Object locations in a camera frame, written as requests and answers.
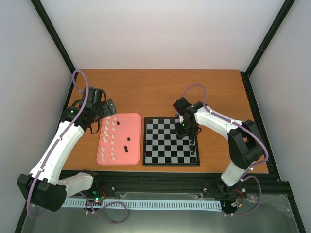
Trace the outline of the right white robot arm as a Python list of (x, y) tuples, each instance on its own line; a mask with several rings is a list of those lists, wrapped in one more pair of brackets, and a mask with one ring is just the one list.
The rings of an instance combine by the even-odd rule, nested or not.
[(252, 166), (266, 154), (256, 124), (238, 121), (222, 115), (202, 102), (190, 104), (184, 97), (174, 103), (179, 122), (175, 124), (179, 138), (194, 139), (205, 126), (228, 141), (230, 163), (214, 185), (223, 197), (228, 197), (234, 186), (252, 169)]

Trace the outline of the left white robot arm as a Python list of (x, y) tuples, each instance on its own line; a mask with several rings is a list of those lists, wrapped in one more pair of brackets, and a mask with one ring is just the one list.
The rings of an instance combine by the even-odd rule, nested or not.
[(82, 170), (76, 175), (60, 179), (60, 173), (72, 149), (93, 123), (114, 115), (116, 108), (102, 89), (84, 88), (82, 98), (76, 100), (62, 114), (58, 130), (48, 149), (28, 175), (21, 174), (17, 185), (27, 205), (35, 204), (57, 211), (65, 200), (81, 191), (97, 195), (101, 190), (98, 174)]

